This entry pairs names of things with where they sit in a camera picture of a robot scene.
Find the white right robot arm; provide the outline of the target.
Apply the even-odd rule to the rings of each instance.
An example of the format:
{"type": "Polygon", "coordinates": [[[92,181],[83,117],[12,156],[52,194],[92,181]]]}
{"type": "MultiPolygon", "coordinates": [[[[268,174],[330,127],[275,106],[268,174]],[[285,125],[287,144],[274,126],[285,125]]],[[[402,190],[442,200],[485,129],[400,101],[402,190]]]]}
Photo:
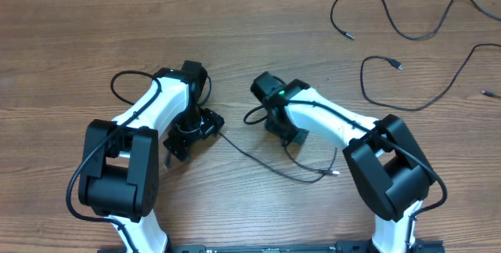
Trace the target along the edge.
{"type": "Polygon", "coordinates": [[[264,72],[250,87],[267,112],[265,127],[283,144],[312,132],[344,155],[360,197],[375,215],[368,240],[338,240],[332,252],[443,252],[441,241],[415,237],[416,217],[439,178],[405,122],[351,112],[298,79],[286,84],[264,72]]]}

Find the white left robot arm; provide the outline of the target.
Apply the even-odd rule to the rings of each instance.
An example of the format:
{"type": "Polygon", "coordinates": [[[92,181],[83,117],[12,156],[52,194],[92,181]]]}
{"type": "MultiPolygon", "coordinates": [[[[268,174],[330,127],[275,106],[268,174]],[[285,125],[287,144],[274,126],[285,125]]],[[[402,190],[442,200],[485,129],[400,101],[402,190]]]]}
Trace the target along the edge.
{"type": "Polygon", "coordinates": [[[118,232],[123,252],[169,252],[169,236],[153,210],[159,191],[159,146],[180,161],[189,148],[218,134],[224,120],[204,107],[211,80],[201,63],[187,60],[178,70],[150,75],[148,91],[111,121],[94,120],[85,133],[82,162],[67,192],[76,190],[93,222],[118,232]]]}

